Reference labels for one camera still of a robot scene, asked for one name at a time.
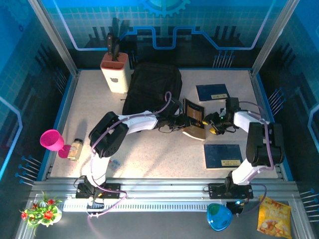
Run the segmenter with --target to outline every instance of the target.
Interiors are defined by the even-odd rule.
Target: black backpack
[[[160,110],[165,105],[165,93],[179,100],[182,87],[181,74],[177,67],[144,62],[136,66],[128,95],[123,105],[123,115]],[[178,106],[169,110],[174,114]]]

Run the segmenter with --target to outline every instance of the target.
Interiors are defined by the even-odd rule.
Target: blue book
[[[204,144],[206,169],[237,168],[242,162],[238,144]]]
[[[214,100],[224,100],[229,97],[225,84],[196,86],[200,103]]]

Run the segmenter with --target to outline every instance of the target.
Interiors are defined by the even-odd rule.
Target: yellow label
[[[221,166],[239,166],[240,160],[238,159],[230,159],[230,160],[222,160]]]
[[[227,98],[227,94],[211,95],[212,100]]]

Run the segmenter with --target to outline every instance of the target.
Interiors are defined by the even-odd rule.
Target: chip bag
[[[266,197],[259,207],[257,231],[291,239],[290,211],[290,206]]]

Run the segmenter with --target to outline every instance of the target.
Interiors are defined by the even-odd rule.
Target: white pot
[[[59,222],[60,220],[61,220],[61,218],[62,218],[62,211],[56,206],[56,208],[57,208],[57,210],[58,210],[58,214],[59,214],[59,216],[57,216],[57,217],[55,217],[55,219],[52,221],[52,222],[50,222],[50,225],[53,225],[54,223],[57,223],[57,222]]]

